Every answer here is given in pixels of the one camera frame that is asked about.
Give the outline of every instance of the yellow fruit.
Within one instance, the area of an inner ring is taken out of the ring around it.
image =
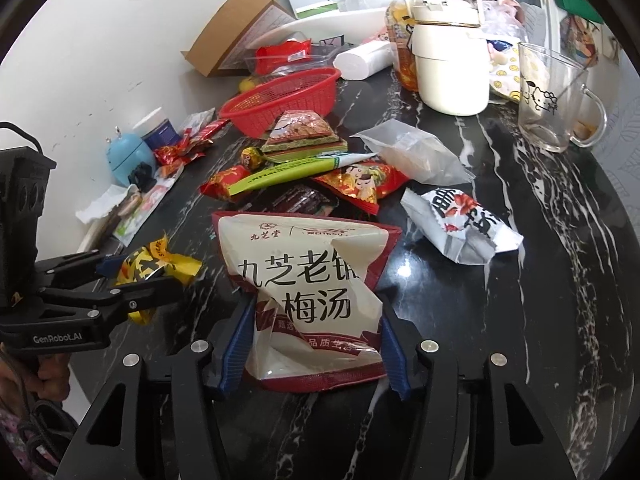
[[[257,87],[257,84],[255,83],[254,78],[249,76],[249,77],[245,77],[244,79],[242,79],[242,81],[238,85],[238,91],[241,94],[243,94],[244,92],[248,92],[249,90],[253,90],[255,87]]]

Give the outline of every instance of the plastic oil bottle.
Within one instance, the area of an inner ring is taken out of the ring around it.
[[[404,0],[393,0],[385,14],[386,30],[394,55],[394,69],[400,84],[411,92],[418,91],[415,56],[411,53],[411,35],[415,20],[409,17]]]

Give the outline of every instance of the hello kitty mug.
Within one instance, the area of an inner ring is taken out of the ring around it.
[[[518,126],[534,144],[550,152],[564,152],[573,142],[593,146],[607,127],[607,111],[599,97],[586,87],[588,73],[579,63],[553,50],[530,43],[517,46],[520,55],[520,111]],[[583,96],[600,110],[600,124],[586,140],[574,129]]]

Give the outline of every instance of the screw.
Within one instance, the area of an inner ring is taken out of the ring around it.
[[[491,362],[496,366],[504,366],[507,364],[507,358],[504,354],[495,353],[491,354]]]
[[[431,354],[433,352],[437,352],[438,349],[440,348],[440,345],[438,345],[438,343],[436,343],[435,341],[432,341],[431,339],[427,339],[420,343],[420,348],[425,352],[428,352]]]
[[[207,348],[209,348],[209,343],[203,341],[202,339],[198,339],[191,343],[191,351],[199,354],[200,352],[204,352]]]
[[[137,365],[140,362],[140,356],[138,354],[128,354],[124,356],[122,360],[122,364],[127,367],[132,367]]]

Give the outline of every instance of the black marble table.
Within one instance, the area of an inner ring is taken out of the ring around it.
[[[587,150],[552,155],[528,144],[514,105],[490,105],[477,117],[442,115],[387,71],[341,82],[328,120],[347,139],[391,118],[435,134],[460,154],[476,175],[461,189],[520,232],[524,243],[485,267],[457,265],[420,236],[399,203],[400,190],[382,201],[378,215],[404,231],[379,287],[396,288],[398,315],[452,348],[466,377],[480,377],[492,352],[505,354],[546,410],[577,477],[599,478],[640,411],[634,395],[640,358],[633,349],[640,248],[616,192]],[[349,142],[362,150],[359,139]],[[172,251],[204,266],[183,308],[158,311],[146,327],[123,324],[110,348],[73,357],[90,399],[127,353],[150,359],[175,352],[230,315],[239,291],[226,276],[210,220],[228,205],[200,196],[197,187],[255,144],[229,128],[137,234],[134,248],[166,231]],[[334,216],[354,213],[346,204]],[[164,408],[164,458],[176,478],[170,405]],[[386,380],[307,395],[243,383],[231,400],[216,404],[216,415],[233,478],[257,480],[397,478],[415,418]],[[464,476],[466,444],[461,439],[456,446],[453,478]]]

